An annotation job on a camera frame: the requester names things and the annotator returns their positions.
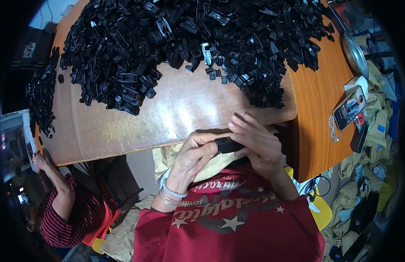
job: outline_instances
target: orange wooden table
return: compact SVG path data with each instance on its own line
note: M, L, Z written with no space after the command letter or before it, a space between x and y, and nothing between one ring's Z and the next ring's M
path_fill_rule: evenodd
M70 27L86 3L88 0L76 3L57 25L53 45L60 47L61 52ZM176 70L165 63L158 65L163 77L154 88L157 94L153 99L145 99L135 117L115 109L106 110L105 104L96 101L90 107L79 103L81 87L70 83L71 68L62 71L57 67L57 75L63 74L65 81L55 85L56 133L52 139L42 136L44 147L57 165L64 165L180 143L198 129L227 129L235 112L249 112L262 124L296 117L289 74L281 82L285 107L262 109L251 106L235 84L222 85L220 78L210 81L205 68L201 63L194 73L189 73L185 66Z
M71 25L88 2L79 0L57 25L54 45L60 46L61 52ZM90 107L80 104L80 86L70 84L70 70L58 67L57 75L62 73L65 82L56 83L56 134L53 139L43 136L44 146L58 165L70 164L179 143L196 129L227 128L232 113L249 111L263 124L295 118L291 121L294 158L290 164L294 177L305 181L352 153L349 144L354 126L348 126L337 143L331 140L328 127L328 118L344 94L343 85L353 76L338 33L333 36L335 43L314 39L321 47L318 71L303 65L297 72L287 70L281 84L285 89L283 109L253 108L234 84L209 81L203 64L194 74L187 73L184 66L177 71L162 64L158 69L164 76L155 88L158 94L146 99L140 115L134 117L105 110L102 103L92 102Z
M323 22L327 25L330 20L323 16ZM289 70L297 102L297 118L291 122L295 156L292 166L299 182L315 177L352 153L350 144L355 125L344 129L336 143L331 140L328 126L333 109L344 97L344 84L353 77L338 32L333 37L336 42L326 38L322 41L312 39L321 48L318 71L302 65L297 72Z

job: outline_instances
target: smartphone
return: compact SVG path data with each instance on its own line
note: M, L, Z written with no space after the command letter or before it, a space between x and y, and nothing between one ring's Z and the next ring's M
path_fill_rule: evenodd
M346 128L367 105L361 86L356 86L352 89L352 93L333 111L336 125L341 131Z

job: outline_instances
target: red t-shirt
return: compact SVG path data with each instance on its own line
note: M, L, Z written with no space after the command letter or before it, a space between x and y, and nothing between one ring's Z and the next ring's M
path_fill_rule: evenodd
M325 242L306 196L281 201L249 165L193 184L174 214L143 209L138 261L321 261Z

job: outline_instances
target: person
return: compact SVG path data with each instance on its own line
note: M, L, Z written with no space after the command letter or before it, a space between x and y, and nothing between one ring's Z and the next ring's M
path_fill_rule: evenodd
M93 229L104 207L102 199L70 174L64 177L40 153L32 154L32 162L39 170L45 197L38 209L30 206L26 211L27 228L40 232L50 246L74 247Z
M133 262L321 261L324 239L281 164L278 138L249 114L228 126L232 133L189 135L151 209L140 212ZM214 139L228 136L250 163L192 183L216 155Z
M346 102L346 115L348 119L351 119L359 113L359 105L362 101L363 98L362 95L360 95L358 99L350 99Z

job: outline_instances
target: right hand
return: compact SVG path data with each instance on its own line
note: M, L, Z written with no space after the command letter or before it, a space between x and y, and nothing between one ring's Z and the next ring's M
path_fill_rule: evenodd
M166 181L168 189L179 194L185 193L195 176L217 153L218 146L214 140L227 136L229 133L192 132L175 158Z
M278 138L256 121L252 116L244 113L244 121L236 115L228 123L233 132L230 138L245 148L235 152L235 156L247 156L253 169L265 178L272 178L283 168L281 164L281 143Z
M38 151L32 154L32 162L37 169L44 170L50 163L45 157Z

